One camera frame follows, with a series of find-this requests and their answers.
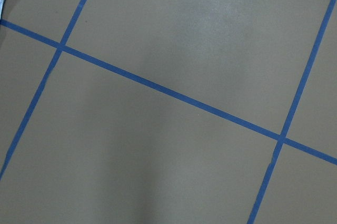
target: gray floor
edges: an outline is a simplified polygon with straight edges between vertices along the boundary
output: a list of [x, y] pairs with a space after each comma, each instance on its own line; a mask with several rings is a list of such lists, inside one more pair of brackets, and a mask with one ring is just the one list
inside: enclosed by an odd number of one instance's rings
[[79, 2], [5, 3], [1, 223], [337, 222], [330, 0]]

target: concrete floor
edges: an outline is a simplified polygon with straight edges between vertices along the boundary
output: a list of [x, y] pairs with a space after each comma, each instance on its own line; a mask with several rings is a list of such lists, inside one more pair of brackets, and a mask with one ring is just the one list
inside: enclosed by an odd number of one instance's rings
[[6, 0], [0, 222], [337, 223], [335, 1]]

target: painted floor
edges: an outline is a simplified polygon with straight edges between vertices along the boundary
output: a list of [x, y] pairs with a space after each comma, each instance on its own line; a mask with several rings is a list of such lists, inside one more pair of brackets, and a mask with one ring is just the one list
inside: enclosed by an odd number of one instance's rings
[[337, 223], [336, 0], [6, 0], [0, 222]]

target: blue tape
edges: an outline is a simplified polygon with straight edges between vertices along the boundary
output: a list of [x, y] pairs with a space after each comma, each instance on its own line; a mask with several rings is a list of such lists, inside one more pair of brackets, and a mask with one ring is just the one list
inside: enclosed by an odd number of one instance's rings
[[28, 36], [31, 36], [33, 38], [42, 40], [44, 42], [48, 42], [48, 43], [53, 44], [53, 45], [57, 45], [56, 46], [57, 49], [56, 49], [55, 54], [54, 54], [54, 56], [53, 56], [53, 58], [52, 58], [52, 60], [51, 60], [51, 62], [49, 64], [49, 66], [48, 66], [48, 68], [47, 68], [47, 70], [46, 70], [46, 72], [45, 72], [45, 74], [44, 74], [44, 76], [43, 76], [43, 78], [42, 78], [42, 80], [41, 80], [41, 82], [40, 82], [40, 84], [39, 84], [39, 86], [38, 86], [35, 94], [34, 94], [34, 97], [33, 97], [32, 101], [31, 101], [31, 103], [30, 103], [30, 105], [29, 105], [29, 107], [28, 107], [28, 109], [27, 109], [27, 111], [26, 111], [26, 113], [25, 113], [22, 121], [21, 121], [21, 124], [20, 124], [18, 130], [16, 131], [16, 134], [15, 134], [15, 136], [14, 136], [12, 142], [11, 142], [11, 145], [9, 146], [9, 149], [8, 149], [6, 157], [5, 157], [4, 164], [3, 164], [2, 168], [1, 168], [1, 171], [0, 171], [0, 181], [1, 181], [2, 176], [4, 175], [4, 172], [5, 172], [5, 170], [6, 170], [7, 166], [8, 166], [11, 158], [12, 158], [12, 155], [13, 155], [13, 153], [14, 153], [14, 151], [15, 151], [15, 149], [16, 149], [19, 141], [20, 141], [20, 138], [21, 138], [21, 136], [22, 136], [22, 134], [23, 134], [23, 132], [24, 132], [24, 130], [25, 130], [25, 128], [26, 128], [26, 126], [27, 126], [27, 124], [28, 124], [28, 122], [29, 122], [32, 114], [33, 114], [33, 112], [34, 112], [34, 109], [35, 109], [35, 107], [36, 107], [36, 105], [37, 105], [37, 103], [38, 103], [38, 101], [39, 101], [39, 99], [41, 97], [41, 94], [42, 94], [42, 92], [44, 90], [46, 82], [47, 82], [47, 80], [48, 80], [48, 78], [49, 78], [49, 76], [50, 76], [53, 68], [55, 67], [58, 59], [60, 58], [60, 55], [61, 55], [61, 53], [63, 51], [62, 48], [65, 46], [66, 42], [68, 41], [69, 36], [70, 36], [70, 34], [71, 34], [71, 32], [72, 32], [75, 24], [76, 24], [76, 21], [78, 20], [79, 15], [82, 12], [83, 6], [86, 3], [86, 1], [87, 0], [80, 0], [80, 2], [78, 4], [78, 6], [77, 6], [77, 8], [76, 8], [76, 10], [75, 10], [72, 18], [71, 18], [71, 20], [70, 20], [70, 22], [68, 24], [68, 27], [67, 27], [65, 33], [62, 36], [61, 42], [59, 44], [56, 44], [54, 41], [52, 41], [50, 39], [47, 39], [47, 38], [45, 38], [45, 37], [43, 37], [41, 35], [38, 35], [38, 34], [36, 34], [34, 32], [28, 31], [28, 30], [26, 30], [24, 28], [17, 28], [18, 26], [14, 25], [14, 24], [11, 24], [11, 23], [9, 23], [7, 21], [3, 21], [2, 22], [2, 24], [4, 24], [4, 25], [7, 24], [7, 25], [9, 25], [10, 27], [12, 27], [14, 29], [19, 29], [18, 31], [24, 32], [24, 34], [26, 34]]
[[298, 143], [296, 141], [293, 141], [291, 139], [285, 138], [284, 144], [287, 144], [288, 146], [291, 146], [291, 147], [296, 148], [298, 150], [301, 150], [305, 153], [313, 155], [314, 157], [320, 158], [324, 161], [327, 161], [329, 163], [337, 165], [337, 158], [332, 157], [332, 156], [330, 156], [328, 154], [325, 154], [323, 152], [320, 152], [320, 151], [318, 151], [316, 149], [313, 149], [311, 147], [308, 147], [306, 145], [303, 145], [301, 143]]
[[28, 29], [25, 29], [25, 28], [23, 28], [21, 26], [15, 25], [15, 24], [13, 24], [13, 23], [11, 23], [9, 21], [0, 20], [0, 24], [3, 25], [3, 26], [6, 26], [9, 29], [17, 31], [17, 32], [19, 32], [21, 34], [24, 34], [24, 35], [26, 35], [28, 37], [31, 37], [31, 38], [33, 38], [33, 39], [35, 39], [37, 41], [40, 41], [40, 42], [42, 42], [44, 44], [47, 44], [49, 46], [52, 46], [52, 47], [55, 47], [55, 48], [58, 48], [60, 46], [59, 42], [56, 42], [54, 40], [51, 40], [50, 38], [47, 38], [45, 36], [39, 35], [37, 33], [34, 33], [34, 32], [32, 32], [32, 31], [30, 31]]
[[[298, 104], [300, 102], [301, 95], [303, 93], [305, 84], [306, 84], [306, 82], [308, 80], [308, 77], [310, 75], [311, 68], [312, 68], [313, 63], [315, 61], [317, 52], [318, 52], [318, 50], [320, 48], [320, 45], [321, 45], [321, 42], [322, 42], [322, 39], [323, 39], [323, 35], [324, 35], [324, 32], [325, 32], [326, 27], [328, 25], [328, 22], [329, 22], [329, 19], [331, 17], [333, 8], [335, 6], [335, 3], [336, 3], [336, 0], [330, 0], [328, 8], [326, 9], [326, 12], [324, 14], [324, 18], [322, 20], [320, 29], [319, 29], [319, 31], [317, 33], [317, 36], [316, 36], [313, 48], [311, 50], [308, 62], [306, 64], [306, 66], [305, 66], [305, 69], [304, 69], [304, 72], [302, 74], [299, 86], [298, 86], [298, 88], [296, 90], [296, 93], [295, 93], [295, 97], [294, 97], [293, 102], [292, 102], [292, 104], [290, 106], [288, 115], [287, 115], [287, 117], [285, 119], [282, 131], [281, 131], [281, 134], [280, 134], [280, 138], [279, 138], [279, 140], [278, 140], [278, 142], [276, 144], [276, 147], [274, 149], [274, 152], [273, 152], [273, 155], [272, 155], [272, 161], [271, 161], [270, 165], [268, 166], [267, 171], [266, 171], [266, 173], [264, 175], [262, 184], [261, 184], [259, 192], [258, 192], [258, 194], [256, 196], [256, 200], [255, 200], [255, 203], [253, 205], [253, 209], [252, 209], [252, 211], [251, 211], [251, 213], [249, 215], [247, 224], [253, 224], [254, 221], [255, 221], [255, 218], [256, 218], [257, 212], [259, 211], [259, 208], [260, 208], [261, 202], [263, 200], [265, 191], [267, 190], [270, 178], [271, 178], [271, 176], [273, 174], [273, 171], [274, 171], [274, 168], [275, 168], [275, 164], [276, 164], [277, 159], [278, 159], [278, 157], [280, 155], [283, 143], [287, 142], [288, 144], [292, 144], [294, 147], [297, 147], [297, 148], [299, 148], [301, 146], [304, 146], [304, 145], [301, 145], [299, 143], [294, 144], [295, 142], [292, 142], [291, 140], [286, 139], [285, 137], [286, 137], [286, 135], [288, 133], [288, 130], [289, 130], [290, 125], [291, 125], [291, 122], [292, 122], [292, 120], [294, 118], [294, 115], [295, 115], [295, 111], [296, 111], [296, 109], [298, 107]], [[324, 155], [323, 156], [323, 155], [320, 154], [319, 151], [314, 151], [313, 149], [311, 149], [312, 150], [311, 151], [308, 148], [301, 148], [301, 150], [305, 150], [305, 152], [308, 151], [310, 154], [317, 154], [318, 158], [321, 158], [321, 159], [326, 158], [324, 160], [330, 160], [330, 161], [332, 161], [330, 158], [328, 158], [328, 155]]]
[[233, 116], [233, 115], [231, 115], [229, 113], [221, 111], [221, 110], [219, 110], [217, 108], [214, 108], [214, 107], [212, 107], [210, 105], [202, 103], [202, 102], [200, 102], [200, 101], [198, 101], [196, 99], [190, 98], [190, 97], [188, 97], [186, 95], [183, 95], [183, 94], [181, 94], [179, 92], [173, 91], [173, 90], [171, 90], [169, 88], [166, 88], [166, 87], [164, 87], [162, 85], [159, 85], [159, 84], [157, 84], [155, 82], [152, 82], [150, 80], [142, 78], [142, 77], [140, 77], [138, 75], [135, 75], [135, 74], [133, 74], [131, 72], [123, 70], [123, 69], [121, 69], [119, 67], [116, 67], [114, 65], [108, 64], [108, 63], [106, 63], [104, 61], [101, 61], [101, 60], [99, 60], [97, 58], [94, 58], [94, 57], [92, 57], [90, 55], [82, 53], [82, 52], [80, 52], [78, 50], [75, 50], [75, 49], [73, 49], [71, 47], [65, 46], [64, 47], [64, 52], [72, 54], [72, 55], [74, 55], [74, 56], [76, 56], [78, 58], [81, 58], [81, 59], [83, 59], [83, 60], [85, 60], [87, 62], [90, 62], [90, 63], [95, 64], [95, 65], [97, 65], [99, 67], [102, 67], [102, 68], [104, 68], [106, 70], [109, 70], [109, 71], [114, 72], [114, 73], [116, 73], [118, 75], [126, 77], [126, 78], [128, 78], [130, 80], [133, 80], [133, 81], [137, 82], [137, 83], [143, 84], [143, 85], [145, 85], [147, 87], [150, 87], [150, 88], [152, 88], [154, 90], [160, 91], [160, 92], [162, 92], [162, 93], [164, 93], [166, 95], [169, 95], [169, 96], [171, 96], [173, 98], [181, 100], [181, 101], [183, 101], [183, 102], [185, 102], [187, 104], [193, 105], [193, 106], [195, 106], [195, 107], [197, 107], [199, 109], [202, 109], [204, 111], [210, 112], [210, 113], [212, 113], [214, 115], [217, 115], [219, 117], [222, 117], [222, 118], [224, 118], [226, 120], [232, 121], [232, 122], [234, 122], [234, 123], [236, 123], [238, 125], [241, 125], [241, 126], [243, 126], [245, 128], [248, 128], [248, 129], [250, 129], [252, 131], [255, 131], [257, 133], [265, 135], [265, 136], [267, 136], [269, 138], [272, 138], [272, 139], [276, 140], [279, 137], [278, 134], [276, 134], [274, 132], [271, 132], [271, 131], [269, 131], [269, 130], [267, 130], [265, 128], [262, 128], [262, 127], [260, 127], [258, 125], [255, 125], [255, 124], [253, 124], [251, 122], [248, 122], [246, 120], [240, 119], [240, 118], [238, 118], [236, 116]]
[[257, 193], [256, 200], [255, 200], [255, 203], [253, 205], [253, 209], [252, 209], [252, 211], [249, 215], [247, 224], [252, 224], [255, 221], [257, 212], [259, 211], [259, 208], [260, 208], [261, 202], [263, 200], [264, 194], [267, 190], [268, 184], [269, 184], [270, 179], [272, 177], [277, 159], [279, 158], [280, 152], [282, 150], [282, 145], [283, 145], [283, 140], [281, 140], [281, 139], [278, 140], [278, 142], [275, 146], [273, 155], [272, 155], [272, 161], [268, 165], [268, 168], [267, 168], [267, 170], [265, 172], [265, 175], [263, 177], [262, 184], [260, 186], [259, 192]]

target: blue painter's tape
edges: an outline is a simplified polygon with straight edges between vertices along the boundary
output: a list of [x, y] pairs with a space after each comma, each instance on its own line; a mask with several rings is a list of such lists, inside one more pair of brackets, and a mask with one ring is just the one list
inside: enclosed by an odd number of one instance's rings
[[60, 46], [59, 42], [56, 42], [54, 40], [51, 40], [50, 38], [47, 38], [45, 36], [39, 35], [37, 33], [34, 33], [34, 32], [32, 32], [30, 30], [27, 30], [27, 29], [25, 29], [25, 28], [23, 28], [21, 26], [15, 25], [15, 24], [13, 24], [13, 23], [11, 23], [9, 21], [1, 20], [0, 24], [3, 25], [3, 26], [6, 26], [9, 29], [17, 31], [17, 32], [19, 32], [21, 34], [24, 34], [24, 35], [26, 35], [28, 37], [31, 37], [31, 38], [33, 38], [33, 39], [35, 39], [37, 41], [40, 41], [40, 42], [42, 42], [44, 44], [47, 44], [49, 46], [52, 46], [52, 47], [55, 47], [55, 48], [57, 48], [57, 47]]
[[[22, 119], [22, 122], [21, 122], [12, 142], [11, 142], [11, 145], [9, 146], [9, 149], [8, 149], [6, 157], [5, 157], [4, 164], [3, 164], [2, 168], [1, 168], [1, 171], [0, 171], [0, 181], [1, 181], [1, 178], [4, 175], [4, 172], [5, 172], [5, 170], [8, 166], [11, 158], [12, 158], [12, 155], [13, 155], [15, 149], [16, 149], [16, 146], [18, 145], [18, 143], [20, 141], [20, 138], [21, 138], [21, 136], [22, 136], [22, 134], [23, 134], [23, 132], [24, 132], [24, 130], [25, 130], [32, 114], [33, 114], [33, 112], [34, 112], [34, 109], [35, 109], [35, 107], [36, 107], [36, 105], [37, 105], [37, 103], [38, 103], [38, 101], [41, 97], [41, 94], [44, 90], [46, 82], [47, 82], [53, 68], [55, 67], [55, 65], [56, 65], [56, 63], [57, 63], [57, 61], [58, 61], [58, 59], [59, 59], [59, 57], [62, 53], [62, 48], [65, 46], [66, 42], [68, 41], [69, 36], [70, 36], [70, 34], [71, 34], [75, 24], [76, 24], [76, 21], [78, 20], [78, 17], [80, 15], [80, 13], [82, 12], [83, 6], [86, 3], [86, 1], [87, 0], [80, 0], [72, 18], [71, 18], [71, 20], [68, 24], [68, 27], [67, 27], [67, 29], [66, 29], [66, 31], [65, 31], [62, 39], [61, 39], [61, 43], [57, 45], [56, 52], [55, 52], [49, 66], [48, 66], [48, 68], [47, 68], [47, 70], [46, 70], [46, 72], [45, 72], [45, 74], [44, 74], [35, 94], [34, 94], [34, 97], [33, 97], [32, 101], [31, 101], [31, 103], [30, 103], [30, 105], [29, 105], [29, 107], [28, 107], [28, 109], [27, 109], [27, 111], [24, 115], [24, 118]], [[17, 27], [15, 25], [11, 25], [11, 24], [9, 24], [9, 22], [4, 22], [4, 23], [17, 29]], [[25, 30], [25, 29], [20, 29], [19, 31], [25, 32], [26, 35], [28, 35], [28, 36], [31, 35], [31, 36], [33, 36], [33, 38], [39, 38], [39, 39], [41, 39], [45, 42], [50, 42], [51, 44], [55, 45], [55, 43], [53, 43], [52, 40], [46, 39], [46, 38], [42, 37], [41, 35], [35, 34], [33, 32]]]
[[277, 159], [279, 158], [280, 152], [282, 150], [282, 146], [283, 146], [283, 141], [282, 140], [278, 140], [276, 147], [274, 149], [273, 155], [272, 155], [272, 161], [270, 162], [270, 164], [268, 165], [268, 168], [265, 172], [264, 178], [262, 180], [262, 184], [260, 186], [259, 192], [257, 193], [256, 196], [256, 200], [255, 203], [253, 205], [253, 209], [249, 215], [247, 224], [252, 224], [255, 221], [257, 212], [259, 211], [261, 202], [263, 200], [265, 191], [267, 190], [268, 184], [270, 182], [270, 179], [272, 177]]
[[147, 80], [145, 78], [142, 78], [142, 77], [140, 77], [138, 75], [130, 73], [130, 72], [126, 71], [126, 70], [120, 69], [119, 67], [116, 67], [114, 65], [108, 64], [108, 63], [106, 63], [104, 61], [101, 61], [101, 60], [99, 60], [97, 58], [94, 58], [94, 57], [92, 57], [90, 55], [84, 54], [84, 53], [82, 53], [80, 51], [77, 51], [77, 50], [71, 48], [71, 47], [65, 46], [64, 47], [64, 52], [72, 54], [72, 55], [74, 55], [74, 56], [76, 56], [78, 58], [81, 58], [81, 59], [83, 59], [83, 60], [85, 60], [87, 62], [93, 63], [93, 64], [95, 64], [95, 65], [97, 65], [99, 67], [102, 67], [102, 68], [106, 69], [106, 70], [109, 70], [109, 71], [114, 72], [114, 73], [116, 73], [118, 75], [124, 76], [124, 77], [126, 77], [126, 78], [128, 78], [130, 80], [133, 80], [133, 81], [137, 82], [137, 83], [143, 84], [143, 85], [145, 85], [147, 87], [150, 87], [150, 88], [152, 88], [154, 90], [160, 91], [160, 92], [162, 92], [162, 93], [164, 93], [166, 95], [172, 96], [172, 97], [174, 97], [176, 99], [179, 99], [179, 100], [181, 100], [181, 101], [183, 101], [185, 103], [191, 104], [191, 105], [193, 105], [193, 106], [195, 106], [197, 108], [200, 108], [200, 109], [202, 109], [204, 111], [210, 112], [210, 113], [212, 113], [214, 115], [217, 115], [219, 117], [222, 117], [222, 118], [224, 118], [226, 120], [232, 121], [232, 122], [234, 122], [234, 123], [236, 123], [238, 125], [241, 125], [241, 126], [243, 126], [245, 128], [253, 130], [253, 131], [257, 132], [257, 133], [260, 133], [260, 134], [265, 135], [267, 137], [270, 137], [272, 139], [276, 140], [279, 137], [278, 134], [276, 134], [274, 132], [271, 132], [271, 131], [269, 131], [269, 130], [267, 130], [265, 128], [262, 128], [262, 127], [260, 127], [258, 125], [255, 125], [255, 124], [253, 124], [251, 122], [248, 122], [246, 120], [240, 119], [240, 118], [238, 118], [236, 116], [233, 116], [233, 115], [231, 115], [229, 113], [221, 111], [221, 110], [219, 110], [217, 108], [214, 108], [214, 107], [212, 107], [210, 105], [207, 105], [207, 104], [202, 103], [202, 102], [200, 102], [198, 100], [190, 98], [190, 97], [188, 97], [186, 95], [183, 95], [183, 94], [181, 94], [179, 92], [173, 91], [173, 90], [171, 90], [169, 88], [166, 88], [166, 87], [164, 87], [162, 85], [159, 85], [159, 84], [157, 84], [155, 82], [152, 82], [152, 81]]
[[320, 152], [320, 151], [318, 151], [316, 149], [313, 149], [311, 147], [308, 147], [306, 145], [300, 144], [300, 143], [298, 143], [296, 141], [293, 141], [291, 139], [285, 138], [284, 144], [287, 144], [287, 145], [289, 145], [289, 146], [291, 146], [293, 148], [296, 148], [296, 149], [301, 150], [301, 151], [303, 151], [305, 153], [313, 155], [314, 157], [320, 158], [320, 159], [322, 159], [324, 161], [327, 161], [329, 163], [337, 165], [337, 158], [332, 157], [332, 156], [330, 156], [328, 154], [325, 154], [323, 152]]

